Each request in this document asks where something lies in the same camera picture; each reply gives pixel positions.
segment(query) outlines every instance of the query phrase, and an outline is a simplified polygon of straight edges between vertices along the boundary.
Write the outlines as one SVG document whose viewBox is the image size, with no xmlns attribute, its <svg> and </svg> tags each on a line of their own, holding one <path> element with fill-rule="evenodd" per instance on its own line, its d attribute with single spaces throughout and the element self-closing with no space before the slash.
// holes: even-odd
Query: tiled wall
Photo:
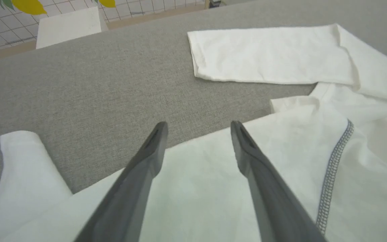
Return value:
<svg viewBox="0 0 387 242">
<path fill-rule="evenodd" d="M 36 40 L 41 18 L 97 6 L 91 0 L 39 0 L 47 14 L 30 15 L 0 6 L 0 49 Z M 107 22 L 163 12 L 186 6 L 204 5 L 204 0 L 115 0 L 116 8 L 98 4 Z"/>
</svg>

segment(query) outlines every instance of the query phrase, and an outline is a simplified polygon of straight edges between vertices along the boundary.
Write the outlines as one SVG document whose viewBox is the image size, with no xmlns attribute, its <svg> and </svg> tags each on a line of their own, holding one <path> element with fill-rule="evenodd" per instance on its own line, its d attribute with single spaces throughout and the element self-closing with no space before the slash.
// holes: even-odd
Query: wrinkled cloth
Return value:
<svg viewBox="0 0 387 242">
<path fill-rule="evenodd" d="M 29 131 L 0 136 L 0 239 L 36 219 L 72 193 L 40 137 Z"/>
<path fill-rule="evenodd" d="M 338 25 L 188 37 L 198 77 L 318 82 L 309 96 L 271 100 L 273 114 L 244 125 L 327 240 L 387 241 L 387 57 Z M 119 174 L 0 241 L 73 241 Z M 255 216 L 227 128 L 166 150 L 140 241 L 260 241 Z"/>
</svg>

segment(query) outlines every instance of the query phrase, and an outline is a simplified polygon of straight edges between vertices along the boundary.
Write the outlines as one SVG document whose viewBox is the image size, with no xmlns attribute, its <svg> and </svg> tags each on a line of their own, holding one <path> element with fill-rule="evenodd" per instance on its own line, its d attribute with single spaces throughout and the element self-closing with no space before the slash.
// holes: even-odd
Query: yellow leaf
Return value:
<svg viewBox="0 0 387 242">
<path fill-rule="evenodd" d="M 108 8 L 116 7 L 116 3 L 114 2 L 114 0 L 99 0 L 99 2 Z"/>
<path fill-rule="evenodd" d="M 16 8 L 24 13 L 32 15 L 47 14 L 38 0 L 12 0 L 12 2 Z"/>
</svg>

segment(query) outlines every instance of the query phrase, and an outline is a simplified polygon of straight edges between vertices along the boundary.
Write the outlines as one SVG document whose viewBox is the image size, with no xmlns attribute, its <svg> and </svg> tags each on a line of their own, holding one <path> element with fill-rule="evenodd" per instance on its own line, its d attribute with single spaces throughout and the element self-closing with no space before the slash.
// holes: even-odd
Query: gray fabric surface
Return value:
<svg viewBox="0 0 387 242">
<path fill-rule="evenodd" d="M 160 19 L 0 60 L 0 135 L 40 135 L 72 191 L 124 167 L 155 123 L 169 147 L 313 86 L 194 78 L 186 32 L 339 23 L 387 55 L 387 1 L 265 0 Z M 2 157 L 0 154 L 0 173 Z"/>
</svg>

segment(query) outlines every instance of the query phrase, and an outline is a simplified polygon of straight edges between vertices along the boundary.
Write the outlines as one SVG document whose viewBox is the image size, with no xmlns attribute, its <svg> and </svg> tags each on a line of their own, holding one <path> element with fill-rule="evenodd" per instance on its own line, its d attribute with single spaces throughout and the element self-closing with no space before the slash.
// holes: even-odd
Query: seam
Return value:
<svg viewBox="0 0 387 242">
<path fill-rule="evenodd" d="M 354 125 L 348 120 L 346 130 L 335 145 L 328 161 L 327 171 L 325 172 L 324 183 L 322 185 L 322 192 L 320 194 L 319 208 L 316 218 L 316 226 L 320 232 L 325 235 L 327 230 L 327 222 L 329 210 L 331 208 L 332 190 L 334 188 L 335 176 L 337 174 L 338 164 L 340 163 L 341 155 L 344 147 L 353 134 Z"/>
</svg>

